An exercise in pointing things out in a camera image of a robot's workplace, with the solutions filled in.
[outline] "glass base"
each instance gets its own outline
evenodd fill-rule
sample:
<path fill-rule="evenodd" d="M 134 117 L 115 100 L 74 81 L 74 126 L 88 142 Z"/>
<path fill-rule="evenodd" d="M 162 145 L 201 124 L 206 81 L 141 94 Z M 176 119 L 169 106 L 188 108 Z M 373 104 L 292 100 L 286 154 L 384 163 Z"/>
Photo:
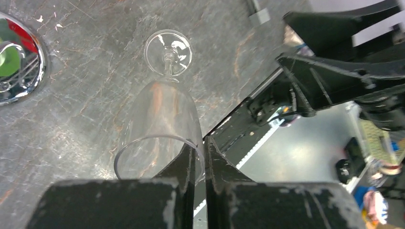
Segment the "glass base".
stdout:
<path fill-rule="evenodd" d="M 144 55 L 151 70 L 164 75 L 164 56 L 168 53 L 174 55 L 172 76 L 182 74 L 190 66 L 192 47 L 183 34 L 174 30 L 161 30 L 147 39 Z"/>

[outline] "glass stem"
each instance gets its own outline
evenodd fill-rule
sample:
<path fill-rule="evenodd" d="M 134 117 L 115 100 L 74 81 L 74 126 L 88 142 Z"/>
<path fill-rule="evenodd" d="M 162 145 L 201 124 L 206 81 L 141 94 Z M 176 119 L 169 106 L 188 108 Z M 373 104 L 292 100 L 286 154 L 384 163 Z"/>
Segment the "glass stem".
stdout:
<path fill-rule="evenodd" d="M 173 59 L 165 55 L 165 71 L 164 76 L 171 78 L 171 67 L 173 66 Z"/>

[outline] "gray marble countertop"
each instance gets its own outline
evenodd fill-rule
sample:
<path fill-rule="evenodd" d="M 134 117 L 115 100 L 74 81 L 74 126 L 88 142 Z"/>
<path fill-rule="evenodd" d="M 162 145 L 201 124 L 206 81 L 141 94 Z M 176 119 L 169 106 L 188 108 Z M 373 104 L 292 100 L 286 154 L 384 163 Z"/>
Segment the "gray marble countertop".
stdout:
<path fill-rule="evenodd" d="M 54 181 L 115 178 L 123 119 L 159 78 L 143 59 L 158 30 L 177 30 L 193 46 L 179 80 L 205 135 L 277 68 L 282 16 L 308 10 L 305 0 L 260 4 L 271 20 L 253 28 L 245 0 L 0 0 L 2 12 L 42 36 L 52 63 L 42 90 L 0 108 L 1 228 L 23 228 Z"/>

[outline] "wine glass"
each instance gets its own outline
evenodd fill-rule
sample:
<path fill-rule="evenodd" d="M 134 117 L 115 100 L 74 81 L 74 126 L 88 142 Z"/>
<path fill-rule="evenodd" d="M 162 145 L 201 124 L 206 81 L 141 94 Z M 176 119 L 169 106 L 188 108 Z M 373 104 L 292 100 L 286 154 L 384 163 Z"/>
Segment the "wine glass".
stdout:
<path fill-rule="evenodd" d="M 197 108 L 188 90 L 174 78 L 190 66 L 192 47 L 181 33 L 162 30 L 147 39 L 144 55 L 149 68 L 163 79 L 150 82 L 137 95 L 122 131 L 114 171 L 119 179 L 154 177 L 186 144 L 197 155 L 198 182 L 204 156 Z"/>

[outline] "gray floor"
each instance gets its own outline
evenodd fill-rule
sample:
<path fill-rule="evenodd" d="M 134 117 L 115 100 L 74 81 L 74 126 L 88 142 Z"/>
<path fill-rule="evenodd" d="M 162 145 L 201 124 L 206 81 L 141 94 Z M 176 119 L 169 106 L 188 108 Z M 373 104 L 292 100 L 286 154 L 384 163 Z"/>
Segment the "gray floor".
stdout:
<path fill-rule="evenodd" d="M 335 163 L 355 130 L 345 105 L 279 128 L 242 166 L 257 182 L 338 182 Z"/>

